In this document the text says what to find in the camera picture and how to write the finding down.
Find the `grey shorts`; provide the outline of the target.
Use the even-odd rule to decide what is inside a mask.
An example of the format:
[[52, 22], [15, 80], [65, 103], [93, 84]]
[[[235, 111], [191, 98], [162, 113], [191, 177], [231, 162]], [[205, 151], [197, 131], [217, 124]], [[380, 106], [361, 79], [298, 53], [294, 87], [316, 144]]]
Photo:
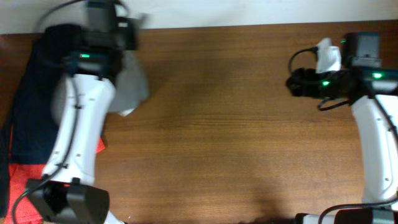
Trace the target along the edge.
[[[66, 75], [62, 75], [52, 94], [50, 112], [57, 125], [60, 124], [66, 101]], [[116, 77], [116, 91], [108, 113], [127, 116], [149, 97], [147, 77], [136, 57], [136, 52], [123, 53], [123, 67]]]

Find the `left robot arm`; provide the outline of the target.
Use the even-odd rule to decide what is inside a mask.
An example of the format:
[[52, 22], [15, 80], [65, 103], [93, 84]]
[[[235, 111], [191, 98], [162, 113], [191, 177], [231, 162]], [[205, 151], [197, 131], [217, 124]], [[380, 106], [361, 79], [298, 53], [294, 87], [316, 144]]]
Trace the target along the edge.
[[110, 196], [96, 188], [96, 149], [123, 53], [134, 50], [134, 27], [117, 15], [118, 1], [88, 1], [88, 27], [62, 60], [62, 117], [52, 153], [39, 179], [27, 181], [27, 198], [46, 222], [117, 223]]

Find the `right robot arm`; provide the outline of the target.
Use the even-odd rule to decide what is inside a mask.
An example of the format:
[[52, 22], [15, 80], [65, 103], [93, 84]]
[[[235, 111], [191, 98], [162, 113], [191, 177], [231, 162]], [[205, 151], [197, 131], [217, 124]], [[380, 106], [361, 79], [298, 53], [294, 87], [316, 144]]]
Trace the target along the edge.
[[292, 223], [397, 224], [397, 70], [382, 67], [379, 49], [377, 32], [350, 32], [341, 47], [324, 38], [306, 49], [315, 68], [293, 69], [289, 59], [285, 85], [292, 96], [319, 99], [320, 111], [350, 105], [364, 167], [362, 202], [298, 213]]

